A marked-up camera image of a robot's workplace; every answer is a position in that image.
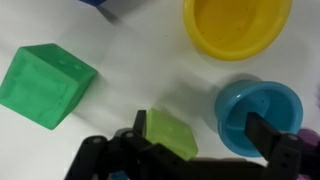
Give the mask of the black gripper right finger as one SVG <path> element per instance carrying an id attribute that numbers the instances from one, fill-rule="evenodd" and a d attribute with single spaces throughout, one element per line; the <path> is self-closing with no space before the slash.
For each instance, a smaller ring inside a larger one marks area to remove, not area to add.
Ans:
<path id="1" fill-rule="evenodd" d="M 245 135 L 268 162 L 261 180 L 297 180 L 302 158 L 302 140 L 292 133 L 281 133 L 258 113 L 249 112 Z"/>

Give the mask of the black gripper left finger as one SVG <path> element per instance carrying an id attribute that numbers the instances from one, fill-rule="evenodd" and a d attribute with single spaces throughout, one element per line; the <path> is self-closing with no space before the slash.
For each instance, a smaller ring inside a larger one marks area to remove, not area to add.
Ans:
<path id="1" fill-rule="evenodd" d="M 187 163 L 161 144 L 142 136 L 146 111 L 137 112 L 134 125 L 120 129 L 108 140 L 86 138 L 64 180 L 116 180 L 123 173 L 131 180 L 183 180 Z"/>

